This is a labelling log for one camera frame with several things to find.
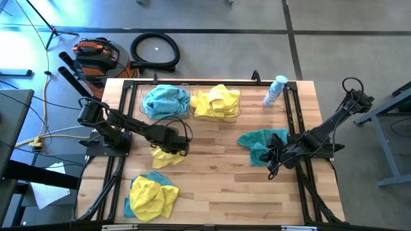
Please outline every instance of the crumpled towel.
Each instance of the crumpled towel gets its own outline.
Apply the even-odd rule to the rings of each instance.
[[[179,154],[166,153],[160,148],[152,148],[151,152],[153,156],[152,167],[154,169],[160,169],[162,167],[166,167],[168,164],[176,165],[182,162],[185,158],[185,156],[182,156]]]
[[[240,96],[239,90],[227,90],[223,84],[219,84],[209,93],[199,90],[191,97],[190,105],[195,108],[195,117],[235,117],[240,110]]]
[[[138,176],[129,194],[130,209],[141,221],[149,222],[157,216],[169,218],[179,189]]]
[[[287,144],[288,130],[286,129],[261,129],[243,134],[237,139],[239,145],[250,150],[251,166],[265,166],[267,164],[259,158],[268,153],[269,149],[266,147],[267,140],[269,140],[274,133]]]
[[[161,119],[185,114],[189,102],[190,96],[184,89],[160,84],[144,97],[143,107],[149,118]]]
[[[152,180],[154,182],[157,182],[161,186],[174,186],[174,184],[171,181],[169,181],[165,176],[161,175],[160,173],[158,173],[156,171],[152,171],[150,174],[141,174],[140,176],[145,177],[145,178],[147,178],[149,180]],[[135,177],[131,181],[130,188],[133,187],[133,183],[136,179],[137,179],[137,177]],[[135,218],[136,217],[136,215],[134,215],[133,211],[130,208],[130,198],[129,197],[124,199],[124,217],[126,217],[126,218]]]

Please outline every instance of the shop vacuum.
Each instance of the shop vacuum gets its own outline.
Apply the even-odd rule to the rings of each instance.
[[[153,37],[165,40],[173,48],[175,57],[172,61],[152,63],[138,56],[137,45],[144,39]],[[179,47],[174,40],[157,32],[138,36],[131,44],[130,52],[134,61],[130,61],[124,47],[113,41],[108,41],[106,38],[83,38],[73,47],[74,60],[66,52],[58,55],[74,72],[77,80],[65,67],[59,67],[58,71],[74,88],[79,84],[78,81],[84,81],[93,93],[93,97],[101,99],[108,78],[138,78],[145,69],[174,72],[180,60]]]

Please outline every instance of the white paper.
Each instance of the white paper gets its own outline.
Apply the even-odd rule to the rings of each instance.
[[[63,174],[66,173],[63,162],[53,164],[52,166],[48,167],[47,170]],[[69,189],[62,187],[55,187],[39,183],[31,183],[31,187],[33,188],[34,197],[36,198],[37,206],[39,207],[39,209],[43,209],[54,201],[57,201],[58,199],[70,194]]]

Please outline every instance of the yellow cable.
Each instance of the yellow cable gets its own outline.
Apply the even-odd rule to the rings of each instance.
[[[27,16],[27,13],[23,10],[23,8],[21,7],[21,5],[19,4],[19,2],[17,0],[14,0],[17,5],[19,5],[19,8],[21,9],[21,11],[23,12],[23,14],[26,16],[26,18],[28,19],[28,21],[30,22],[31,26],[33,26],[33,29],[36,31],[37,36],[39,36],[39,39],[41,41],[41,44],[43,45],[43,48],[46,52],[46,57],[47,57],[47,71],[49,71],[49,66],[50,66],[50,62],[49,62],[49,54],[47,52],[46,49],[46,45],[44,45],[44,42],[39,34],[39,32],[37,31],[36,27],[33,25],[33,23],[31,22],[30,18]],[[46,119],[47,119],[47,110],[46,110],[46,88],[47,88],[47,83],[48,83],[48,79],[49,79],[49,75],[46,74],[46,81],[44,82],[44,86],[43,86],[43,121],[44,123],[41,126],[40,129],[40,133],[38,138],[40,138],[41,133],[43,132],[43,129],[45,127],[45,123],[46,123]]]
[[[68,138],[75,138],[75,139],[88,139],[90,137],[81,137],[81,136],[75,136],[75,135],[51,135],[52,137],[68,137]],[[50,135],[41,135],[40,138],[47,138],[50,137]],[[37,137],[25,140],[25,141],[21,141],[20,143],[16,144],[15,147],[20,147],[22,145],[25,145],[31,141],[33,141],[34,139],[36,139]]]

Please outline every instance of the blue cloth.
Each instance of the blue cloth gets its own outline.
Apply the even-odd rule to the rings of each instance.
[[[274,133],[287,144],[288,131],[286,129],[261,129],[243,134],[238,138],[237,143],[250,150],[251,166],[265,166],[267,164],[259,158],[268,153],[269,149],[266,147],[267,140],[269,140]]]
[[[190,96],[184,89],[160,84],[148,93],[143,107],[151,119],[185,114],[190,105]]]
[[[170,185],[170,186],[174,186],[174,184],[169,181],[165,176],[161,175],[160,173],[156,172],[156,171],[152,171],[150,174],[142,174],[141,176],[152,180],[154,182],[157,182],[159,184],[161,184],[161,186],[166,186],[166,185]],[[134,180],[136,180],[137,177],[135,177],[132,181],[131,181],[131,185],[130,188],[132,188],[133,186],[133,182]],[[130,198],[127,197],[124,199],[124,217],[126,218],[135,218],[136,215],[134,215],[133,211],[131,211],[130,209]]]

